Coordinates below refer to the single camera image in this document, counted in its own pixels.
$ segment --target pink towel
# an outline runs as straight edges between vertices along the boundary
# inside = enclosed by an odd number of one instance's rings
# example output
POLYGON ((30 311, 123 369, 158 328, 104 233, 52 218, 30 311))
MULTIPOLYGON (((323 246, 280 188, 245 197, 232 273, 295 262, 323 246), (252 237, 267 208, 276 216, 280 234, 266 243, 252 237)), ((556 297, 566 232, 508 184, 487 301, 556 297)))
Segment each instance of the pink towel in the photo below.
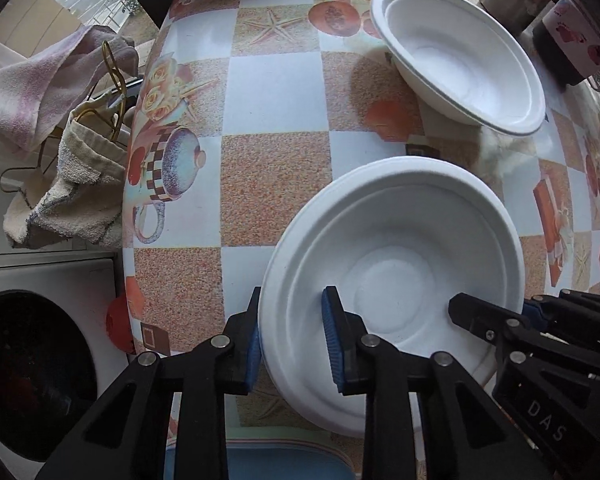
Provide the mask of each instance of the pink towel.
POLYGON ((106 74, 105 40, 120 70, 137 75, 133 42, 99 25, 81 27, 39 54, 0 69, 0 140, 12 152, 35 150, 106 74))

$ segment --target bowl rim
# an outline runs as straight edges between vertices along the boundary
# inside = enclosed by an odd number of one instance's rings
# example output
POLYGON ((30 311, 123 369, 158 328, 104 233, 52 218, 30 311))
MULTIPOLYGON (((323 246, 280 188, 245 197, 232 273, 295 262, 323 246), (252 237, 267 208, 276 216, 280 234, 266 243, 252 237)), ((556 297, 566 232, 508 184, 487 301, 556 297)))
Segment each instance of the bowl rim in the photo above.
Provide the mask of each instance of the bowl rim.
POLYGON ((505 29, 499 22, 496 21, 490 14, 482 10, 480 7, 468 2, 467 0, 442 0, 459 7, 469 14, 472 14, 477 19, 486 23, 498 36, 504 41, 509 48, 510 53, 516 58, 520 64, 523 73, 526 77, 526 85, 529 93, 531 94, 531 105, 526 116, 518 121, 517 123, 506 123, 499 121, 496 117, 485 114, 475 107, 463 104, 460 101, 455 100, 450 95, 446 94, 445 91, 440 89, 435 82, 429 79, 423 74, 418 68, 413 56, 400 44, 394 34, 389 28, 388 22, 385 19, 385 13, 387 7, 394 0, 372 0, 371 1, 371 20, 376 30, 386 43, 391 53, 396 58, 397 62, 402 63, 413 75, 420 80, 423 85, 429 88, 435 95, 447 102, 453 108, 467 115, 477 123, 484 124, 493 130, 514 136, 527 136, 536 132, 542 125, 544 115, 546 113, 546 103, 544 99, 544 89, 542 83, 536 72, 535 67, 531 63, 528 55, 522 48, 522 46, 515 40, 515 38, 505 29), (538 94, 541 103, 539 106, 534 105, 533 94, 534 90, 538 94))
MULTIPOLYGON (((264 364, 270 378, 283 398, 300 415, 312 423, 329 431, 349 436, 361 436, 362 432, 352 426, 357 415, 341 412, 335 420, 334 409, 316 399, 294 374, 290 363, 295 359, 289 349, 287 335, 289 327, 285 317, 280 315, 282 304, 288 304, 288 285, 296 280, 297 269, 304 260, 307 244, 310 243, 316 229, 322 229, 321 222, 328 219, 330 212, 341 205, 347 197, 359 193, 365 187, 401 174, 436 174, 455 180, 460 187, 480 199, 479 203, 470 202, 485 215, 491 214, 492 221, 486 221, 493 228, 493 219, 500 222, 500 231, 507 236, 499 245, 505 253, 511 276, 507 277, 506 304, 504 308, 520 313, 524 298, 525 266, 522 245, 518 232, 504 205, 496 194, 478 177, 459 166, 422 156, 394 156, 360 166, 331 182, 312 197, 296 214, 278 241, 267 265, 260 300, 258 304, 258 330, 264 364)), ((484 386, 496 371, 494 348, 478 363, 475 370, 469 370, 474 378, 484 386)))

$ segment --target table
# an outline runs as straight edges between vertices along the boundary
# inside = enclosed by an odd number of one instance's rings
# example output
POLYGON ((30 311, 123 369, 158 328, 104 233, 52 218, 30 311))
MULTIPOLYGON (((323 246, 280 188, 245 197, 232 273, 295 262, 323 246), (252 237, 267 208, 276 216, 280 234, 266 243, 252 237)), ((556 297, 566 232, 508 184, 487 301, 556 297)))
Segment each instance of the table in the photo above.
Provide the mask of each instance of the table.
MULTIPOLYGON (((546 94, 540 130, 514 138, 455 123, 400 78, 368 10, 369 0, 174 0, 147 65, 123 206, 138 351, 175 354, 219 333, 298 210, 395 155, 438 156, 494 190, 520 235, 527 297, 600 293, 600 96, 586 83, 558 88, 525 36, 546 94)), ((317 429, 264 370, 227 413, 241 428, 317 429)), ((359 440, 327 439, 359 467, 359 440)))

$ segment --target disposable paper bowl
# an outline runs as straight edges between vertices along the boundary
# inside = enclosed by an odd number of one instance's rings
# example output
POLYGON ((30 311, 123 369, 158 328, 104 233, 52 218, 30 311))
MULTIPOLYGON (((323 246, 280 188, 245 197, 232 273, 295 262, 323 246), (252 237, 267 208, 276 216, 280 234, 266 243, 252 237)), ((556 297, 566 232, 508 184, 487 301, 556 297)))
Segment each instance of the disposable paper bowl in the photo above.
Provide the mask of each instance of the disposable paper bowl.
POLYGON ((402 77, 435 110, 516 136, 540 127, 536 69, 482 9, 466 0, 372 0, 371 18, 402 77))
POLYGON ((367 164, 300 210, 264 277, 264 359, 302 416, 362 436, 364 397, 341 396, 331 379, 320 313, 327 285, 338 287, 344 308, 360 314, 369 332, 405 352, 451 352, 484 384, 495 371, 491 347, 452 324, 448 300, 466 292, 520 312, 522 248, 506 209, 482 181, 431 158, 367 164))

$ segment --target gold wire hanger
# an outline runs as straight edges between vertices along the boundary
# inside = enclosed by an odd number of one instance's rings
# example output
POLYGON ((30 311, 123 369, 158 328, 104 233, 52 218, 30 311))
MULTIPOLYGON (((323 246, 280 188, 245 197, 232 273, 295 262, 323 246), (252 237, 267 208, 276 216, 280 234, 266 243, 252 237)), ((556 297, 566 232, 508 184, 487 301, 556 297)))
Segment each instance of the gold wire hanger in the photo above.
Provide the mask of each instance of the gold wire hanger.
MULTIPOLYGON (((38 153, 38 163, 35 166, 14 166, 12 168, 7 168, 0 174, 0 191, 1 192, 3 192, 3 193, 17 193, 18 192, 17 189, 4 189, 4 187, 2 186, 2 178, 4 177, 4 174, 8 173, 9 171, 39 169, 40 166, 42 165, 42 156, 45 153, 45 144, 46 144, 46 139, 43 140, 42 143, 40 144, 40 152, 38 153)), ((51 162, 47 165, 47 167, 45 168, 45 171, 43 171, 42 174, 45 174, 48 171, 48 169, 51 168, 51 165, 56 161, 56 158, 58 158, 58 155, 56 155, 54 158, 51 159, 51 162)))
MULTIPOLYGON (((118 68, 118 63, 116 62, 116 58, 113 56, 113 52, 111 51, 111 47, 109 46, 109 42, 102 42, 102 59, 104 60, 104 64, 107 67, 107 72, 109 72, 109 76, 113 81, 113 84, 116 87, 116 91, 120 94, 120 107, 118 109, 118 118, 116 119, 116 123, 112 124, 109 120, 104 118, 99 111, 95 108, 87 108, 86 110, 81 111, 78 116, 74 119, 75 121, 79 121, 86 114, 93 113, 96 114, 100 120, 104 121, 110 128, 111 134, 109 136, 109 140, 111 142, 116 142, 118 140, 118 135, 120 134, 120 128, 122 127, 122 119, 125 115, 126 108, 126 81, 123 77, 120 69, 118 68)), ((87 96, 87 99, 91 97, 93 91, 96 88, 94 85, 87 96)))

